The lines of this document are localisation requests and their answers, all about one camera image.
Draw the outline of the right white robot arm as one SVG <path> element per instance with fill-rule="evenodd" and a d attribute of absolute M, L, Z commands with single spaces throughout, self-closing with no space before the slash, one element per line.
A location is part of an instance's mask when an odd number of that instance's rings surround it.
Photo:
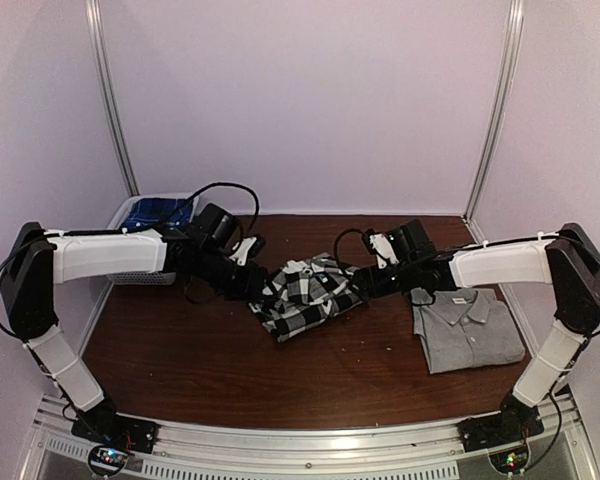
<path fill-rule="evenodd" d="M 600 334 L 600 254 L 577 223 L 532 237 L 439 250 L 418 220 L 387 233 L 363 234 L 374 265 L 351 284 L 363 300 L 422 288 L 428 294 L 490 284 L 538 283 L 553 288 L 556 312 L 539 352 L 503 399 L 492 430 L 515 440 L 538 404 Z"/>

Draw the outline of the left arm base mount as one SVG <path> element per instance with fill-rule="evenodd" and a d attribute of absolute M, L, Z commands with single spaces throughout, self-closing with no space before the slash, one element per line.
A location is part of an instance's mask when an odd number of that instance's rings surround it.
<path fill-rule="evenodd" d="M 118 450 L 151 454 L 158 433 L 153 421 L 124 415 L 110 419 L 79 417 L 71 427 L 71 434 Z"/>

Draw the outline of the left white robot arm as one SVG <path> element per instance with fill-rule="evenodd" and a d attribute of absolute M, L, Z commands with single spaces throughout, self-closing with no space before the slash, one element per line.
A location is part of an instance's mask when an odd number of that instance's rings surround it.
<path fill-rule="evenodd" d="M 68 398 L 79 422 L 103 444 L 117 442 L 124 424 L 115 403 L 66 340 L 55 312 L 54 288 L 69 281 L 121 273 L 177 273 L 197 277 L 236 301 L 261 299 L 268 271 L 254 258 L 265 241 L 227 238 L 194 225 L 140 232 L 45 230 L 25 224 L 0 265 L 7 334 L 19 340 Z"/>

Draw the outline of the black white plaid shirt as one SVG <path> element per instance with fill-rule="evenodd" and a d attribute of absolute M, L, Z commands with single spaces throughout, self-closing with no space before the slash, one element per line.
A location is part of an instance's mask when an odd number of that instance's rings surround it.
<path fill-rule="evenodd" d="M 279 343 L 343 315 L 362 304 L 351 284 L 357 268 L 327 253 L 290 260 L 248 304 L 261 326 Z"/>

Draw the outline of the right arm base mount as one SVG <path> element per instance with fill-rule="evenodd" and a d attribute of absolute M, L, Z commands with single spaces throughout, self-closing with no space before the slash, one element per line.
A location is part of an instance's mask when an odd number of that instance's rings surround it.
<path fill-rule="evenodd" d="M 471 417 L 457 424 L 465 452 L 492 449 L 522 442 L 529 436 L 544 432 L 537 409 L 527 413 L 500 411 L 483 417 Z"/>

